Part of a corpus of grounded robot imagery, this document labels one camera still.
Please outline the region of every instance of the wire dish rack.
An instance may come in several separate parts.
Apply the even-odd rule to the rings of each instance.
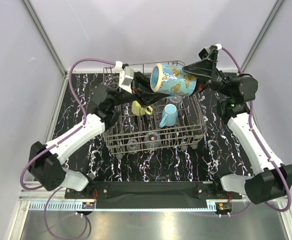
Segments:
[[[136,68],[132,67],[134,70],[140,69],[143,74],[150,76],[150,73],[144,73],[145,67],[157,63],[185,66],[179,60],[130,64],[129,66],[135,66]],[[113,73],[112,68],[113,66],[104,68],[103,84],[117,88],[119,76],[117,73]],[[132,113],[131,103],[117,106],[117,110],[121,112],[121,117],[112,128],[103,133],[104,141],[110,153],[117,159],[121,159],[124,154],[135,154],[139,151],[173,147],[178,147],[184,151],[188,146],[196,149],[198,142],[207,131],[199,106],[199,94],[185,97],[182,102],[176,104],[178,119],[174,127],[160,128],[161,115],[166,104],[167,99],[162,99],[152,105],[152,115],[142,116],[136,116]]]

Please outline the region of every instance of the metal floor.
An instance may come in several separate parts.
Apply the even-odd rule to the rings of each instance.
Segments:
[[[234,202],[234,211],[244,208]],[[50,226],[69,215],[69,211],[47,212]],[[87,240],[286,240],[279,213],[264,204],[253,205],[239,216],[219,218],[203,212],[93,212],[88,215],[89,229],[81,239]],[[85,221],[72,216],[59,222],[52,231],[62,238],[78,236]],[[43,221],[43,211],[29,211],[22,240],[50,240]]]

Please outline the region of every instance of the led light strip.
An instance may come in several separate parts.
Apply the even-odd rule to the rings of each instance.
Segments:
[[[46,206],[46,201],[32,201],[29,210],[43,211]],[[93,204],[93,202],[86,201],[51,201],[48,204],[47,211],[87,211],[91,212],[94,209],[84,208],[86,204]]]
[[[207,202],[207,207],[202,208],[84,208],[86,201],[52,201],[48,204],[47,211],[97,211],[97,212],[215,212],[216,203]],[[32,201],[29,210],[43,211],[45,201]]]

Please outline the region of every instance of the cup handle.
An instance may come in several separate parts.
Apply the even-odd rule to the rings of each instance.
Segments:
[[[166,123],[165,123],[166,118],[167,118],[167,114],[165,114],[165,116],[162,118],[162,120],[159,124],[160,128],[163,128],[166,125]]]
[[[151,106],[148,106],[147,108],[145,108],[145,113],[147,113],[148,115],[152,115],[153,111],[154,109]]]

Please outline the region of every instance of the black marble surface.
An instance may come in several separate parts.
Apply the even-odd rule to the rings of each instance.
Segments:
[[[102,74],[74,74],[76,94],[86,107],[94,86],[102,82]],[[121,160],[113,157],[102,136],[97,136],[70,156],[67,168],[85,174],[96,172],[96,181],[207,181],[215,174],[236,173],[251,175],[248,157],[235,135],[216,113],[220,94],[206,90],[200,99],[207,133],[196,150],[186,152],[177,148],[126,154]],[[79,105],[72,97],[69,86],[64,95],[54,138],[82,120]]]

